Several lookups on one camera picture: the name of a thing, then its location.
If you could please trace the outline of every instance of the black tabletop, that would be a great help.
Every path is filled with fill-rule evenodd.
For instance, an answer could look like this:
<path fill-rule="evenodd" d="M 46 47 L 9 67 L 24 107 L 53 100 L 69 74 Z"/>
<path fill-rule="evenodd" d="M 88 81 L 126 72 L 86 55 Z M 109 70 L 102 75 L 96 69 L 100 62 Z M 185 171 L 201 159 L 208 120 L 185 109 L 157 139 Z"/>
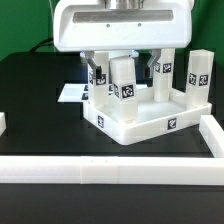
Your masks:
<path fill-rule="evenodd" d="M 147 59 L 136 62 L 142 81 Z M 184 90 L 187 57 L 177 56 L 174 85 Z M 224 120 L 224 72 L 217 66 L 209 101 Z M 82 105 L 59 104 L 65 83 L 85 83 L 74 55 L 13 54 L 0 63 L 0 111 L 7 130 L 1 155 L 120 155 L 211 157 L 198 125 L 121 146 L 82 118 Z M 224 187 L 158 185 L 0 184 L 1 224 L 224 223 Z"/>
<path fill-rule="evenodd" d="M 148 57 L 136 61 L 137 82 L 143 80 Z M 217 73 L 214 66 L 213 77 Z M 184 90 L 187 63 L 176 57 L 174 86 Z M 222 114 L 211 85 L 213 114 Z M 198 125 L 122 146 L 83 118 L 82 103 L 58 103 L 65 83 L 86 83 L 87 68 L 79 56 L 19 53 L 0 63 L 0 111 L 7 130 L 0 138 L 1 155 L 119 155 L 211 157 Z"/>

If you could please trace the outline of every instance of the white plastic block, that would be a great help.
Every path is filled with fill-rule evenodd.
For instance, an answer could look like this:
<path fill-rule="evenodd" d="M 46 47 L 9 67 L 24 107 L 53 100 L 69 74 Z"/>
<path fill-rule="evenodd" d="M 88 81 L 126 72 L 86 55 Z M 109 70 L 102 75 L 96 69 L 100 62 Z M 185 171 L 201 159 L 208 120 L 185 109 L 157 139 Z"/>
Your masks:
<path fill-rule="evenodd" d="M 104 106 L 108 100 L 109 88 L 109 54 L 108 52 L 97 52 L 94 62 L 102 68 L 102 79 L 93 80 L 89 74 L 92 69 L 88 65 L 88 91 L 89 102 L 95 107 Z"/>
<path fill-rule="evenodd" d="M 5 123 L 5 114 L 0 113 L 0 136 L 6 129 L 6 123 Z"/>
<path fill-rule="evenodd" d="M 173 82 L 175 49 L 162 49 L 161 57 L 154 67 L 154 100 L 167 102 Z"/>
<path fill-rule="evenodd" d="M 185 105 L 175 101 L 166 103 L 153 101 L 153 88 L 138 92 L 139 116 L 133 124 L 126 125 L 119 122 L 119 116 L 114 110 L 116 99 L 113 96 L 109 97 L 109 104 L 103 110 L 97 110 L 85 103 L 85 118 L 119 144 L 129 145 L 198 124 L 201 115 L 211 113 L 211 104 L 186 110 Z M 183 93 L 176 98 L 184 102 L 185 95 Z"/>
<path fill-rule="evenodd" d="M 120 117 L 120 122 L 133 122 L 138 116 L 134 59 L 127 56 L 111 59 L 110 69 L 115 110 Z"/>
<path fill-rule="evenodd" d="M 224 159 L 0 156 L 0 183 L 224 186 Z"/>
<path fill-rule="evenodd" d="M 83 157 L 80 167 L 82 184 L 117 184 L 116 157 Z"/>
<path fill-rule="evenodd" d="M 201 116 L 199 131 L 215 158 L 224 158 L 224 131 L 212 115 Z"/>
<path fill-rule="evenodd" d="M 186 84 L 187 109 L 208 103 L 214 53 L 206 50 L 190 52 Z"/>

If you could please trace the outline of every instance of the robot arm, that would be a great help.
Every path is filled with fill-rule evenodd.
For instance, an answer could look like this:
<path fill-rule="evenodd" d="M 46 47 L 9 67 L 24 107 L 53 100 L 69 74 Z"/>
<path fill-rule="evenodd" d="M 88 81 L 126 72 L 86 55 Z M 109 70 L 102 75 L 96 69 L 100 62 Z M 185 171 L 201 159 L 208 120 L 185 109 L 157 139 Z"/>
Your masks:
<path fill-rule="evenodd" d="M 184 48 L 194 0 L 61 0 L 54 42 L 60 51 Z"/>

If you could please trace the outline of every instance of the white plastic frame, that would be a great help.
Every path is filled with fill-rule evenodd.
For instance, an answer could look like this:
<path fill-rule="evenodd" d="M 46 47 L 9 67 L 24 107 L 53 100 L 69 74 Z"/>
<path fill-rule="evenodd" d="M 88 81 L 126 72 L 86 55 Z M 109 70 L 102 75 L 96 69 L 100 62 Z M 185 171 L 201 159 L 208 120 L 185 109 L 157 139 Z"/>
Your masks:
<path fill-rule="evenodd" d="M 0 183 L 224 185 L 224 159 L 1 156 Z"/>

